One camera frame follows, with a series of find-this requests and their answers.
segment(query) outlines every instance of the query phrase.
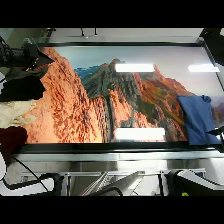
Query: black border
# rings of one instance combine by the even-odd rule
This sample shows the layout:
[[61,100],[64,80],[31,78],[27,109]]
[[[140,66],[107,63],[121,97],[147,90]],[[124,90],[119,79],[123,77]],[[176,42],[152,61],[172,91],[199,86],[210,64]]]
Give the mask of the black border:
[[[65,46],[179,46],[204,47],[212,64],[215,65],[207,45],[202,39],[196,43],[175,42],[64,42],[64,43],[37,43],[42,47]],[[189,145],[188,142],[115,142],[115,143],[49,143],[26,144],[17,148],[14,154],[103,154],[103,153],[143,153],[143,152],[186,152],[186,151],[214,151],[221,150],[218,145]]]

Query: dark red cloth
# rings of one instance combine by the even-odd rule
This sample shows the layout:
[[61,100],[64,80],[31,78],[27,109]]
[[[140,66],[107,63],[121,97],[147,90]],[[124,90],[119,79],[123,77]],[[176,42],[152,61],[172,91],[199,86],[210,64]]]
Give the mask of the dark red cloth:
[[23,127],[0,128],[0,143],[3,148],[1,152],[6,164],[9,163],[13,150],[25,144],[27,138],[27,131]]

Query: metal frame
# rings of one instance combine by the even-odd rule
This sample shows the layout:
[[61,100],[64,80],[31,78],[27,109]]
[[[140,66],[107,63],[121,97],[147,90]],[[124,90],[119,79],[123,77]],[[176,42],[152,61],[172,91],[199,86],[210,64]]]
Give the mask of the metal frame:
[[[199,37],[195,43],[176,42],[65,42],[65,43],[35,43],[38,47],[63,47],[63,46],[180,46],[204,47],[211,63],[215,61],[205,44]],[[218,74],[217,78],[223,88]],[[23,161],[114,161],[139,159],[184,159],[184,158],[211,158],[220,157],[217,150],[220,145],[189,146],[188,142],[130,142],[130,143],[69,143],[69,144],[27,144],[14,151]],[[176,155],[167,157],[167,153]]]

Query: blue towel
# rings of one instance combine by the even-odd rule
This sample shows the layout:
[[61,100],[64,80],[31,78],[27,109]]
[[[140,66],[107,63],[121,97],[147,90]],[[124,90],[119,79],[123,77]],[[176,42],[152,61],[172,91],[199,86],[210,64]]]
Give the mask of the blue towel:
[[216,136],[208,134],[214,130],[209,96],[178,96],[185,116],[189,145],[220,144]]

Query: sky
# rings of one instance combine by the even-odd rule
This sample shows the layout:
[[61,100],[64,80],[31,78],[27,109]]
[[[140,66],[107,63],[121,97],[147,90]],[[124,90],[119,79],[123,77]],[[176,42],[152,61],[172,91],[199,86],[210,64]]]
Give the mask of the sky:
[[156,64],[166,78],[173,78],[197,95],[208,95],[212,104],[224,102],[224,92],[215,73],[191,73],[189,65],[211,63],[204,48],[172,46],[74,46],[55,47],[73,68],[111,63],[118,58],[126,63]]

